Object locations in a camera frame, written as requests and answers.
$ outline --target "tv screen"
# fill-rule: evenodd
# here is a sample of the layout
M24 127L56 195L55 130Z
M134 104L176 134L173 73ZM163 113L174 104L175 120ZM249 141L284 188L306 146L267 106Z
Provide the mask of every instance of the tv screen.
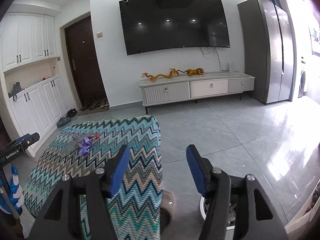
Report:
M221 0L119 3L128 55L181 47L230 47Z

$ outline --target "stainless steel refrigerator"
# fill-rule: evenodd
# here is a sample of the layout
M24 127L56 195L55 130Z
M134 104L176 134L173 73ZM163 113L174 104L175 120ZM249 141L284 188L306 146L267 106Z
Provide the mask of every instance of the stainless steel refrigerator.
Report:
M255 77L252 96L265 104L289 99L293 44L287 13L268 0L248 0L238 9L245 72Z

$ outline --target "zigzag patterned blanket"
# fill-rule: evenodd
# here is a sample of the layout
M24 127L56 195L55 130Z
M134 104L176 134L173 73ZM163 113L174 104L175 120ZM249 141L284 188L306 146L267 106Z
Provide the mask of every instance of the zigzag patterned blanket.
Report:
M100 138L92 144L87 155L79 157L77 151L65 157L60 155L73 137L89 132L99 133ZM151 116L89 121L62 130L39 159L24 186L26 208L37 216L63 174L88 175L103 167L123 144L131 148L131 158L119 192L108 200L118 239L160 239L160 130ZM80 197L80 206L83 234L85 239L91 239L85 195Z

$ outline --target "door handle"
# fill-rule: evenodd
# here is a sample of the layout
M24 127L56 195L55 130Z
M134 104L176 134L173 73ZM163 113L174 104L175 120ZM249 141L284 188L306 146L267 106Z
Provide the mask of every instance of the door handle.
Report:
M72 62L72 67L73 67L73 70L76 70L76 62L75 62L75 60L74 59L72 59L71 60L71 62Z

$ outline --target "brown door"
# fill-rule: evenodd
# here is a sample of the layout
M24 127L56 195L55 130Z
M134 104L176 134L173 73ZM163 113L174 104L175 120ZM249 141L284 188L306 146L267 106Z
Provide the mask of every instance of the brown door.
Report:
M82 105L86 101L106 98L93 42L91 17L65 29L73 79Z

